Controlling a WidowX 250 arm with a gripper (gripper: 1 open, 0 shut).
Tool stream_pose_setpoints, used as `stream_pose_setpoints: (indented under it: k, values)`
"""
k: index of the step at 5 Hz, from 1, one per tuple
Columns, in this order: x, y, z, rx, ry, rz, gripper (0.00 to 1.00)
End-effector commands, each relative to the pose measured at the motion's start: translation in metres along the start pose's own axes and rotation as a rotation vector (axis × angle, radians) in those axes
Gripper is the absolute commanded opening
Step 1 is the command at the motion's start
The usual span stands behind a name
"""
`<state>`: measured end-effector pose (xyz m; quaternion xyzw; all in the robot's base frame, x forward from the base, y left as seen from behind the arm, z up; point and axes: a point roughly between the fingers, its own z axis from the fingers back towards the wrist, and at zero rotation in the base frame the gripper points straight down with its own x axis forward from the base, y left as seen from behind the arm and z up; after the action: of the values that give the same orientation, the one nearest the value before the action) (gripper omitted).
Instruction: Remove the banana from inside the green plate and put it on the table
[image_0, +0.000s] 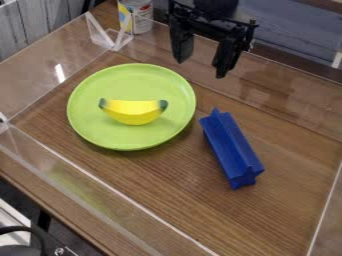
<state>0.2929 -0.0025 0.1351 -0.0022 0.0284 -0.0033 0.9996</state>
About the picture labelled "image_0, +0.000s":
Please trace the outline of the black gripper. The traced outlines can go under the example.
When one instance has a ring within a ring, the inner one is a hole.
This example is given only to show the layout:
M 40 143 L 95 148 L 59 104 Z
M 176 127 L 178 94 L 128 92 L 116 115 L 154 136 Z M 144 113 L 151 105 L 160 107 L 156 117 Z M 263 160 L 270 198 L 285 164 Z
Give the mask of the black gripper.
M 239 0 L 170 0 L 168 15 L 172 56 L 179 64 L 194 53 L 192 30 L 212 39 L 230 36 L 219 41 L 212 60 L 216 78 L 223 78 L 234 69 L 242 50 L 250 50 L 258 27 L 257 20 L 242 12 Z

